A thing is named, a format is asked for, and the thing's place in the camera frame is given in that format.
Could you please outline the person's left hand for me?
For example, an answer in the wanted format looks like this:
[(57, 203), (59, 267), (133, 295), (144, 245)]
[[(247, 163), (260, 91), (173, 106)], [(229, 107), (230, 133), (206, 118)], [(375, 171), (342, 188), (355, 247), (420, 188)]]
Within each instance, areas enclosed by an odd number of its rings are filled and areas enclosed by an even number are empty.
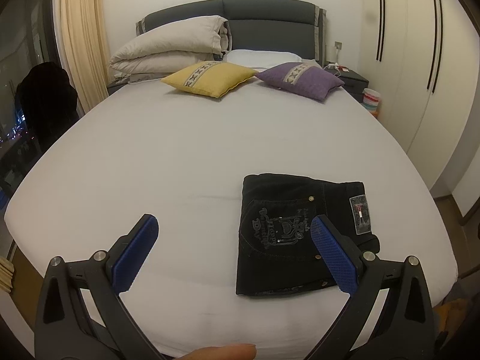
[(176, 360), (253, 360), (256, 354), (253, 344), (233, 344), (196, 349)]

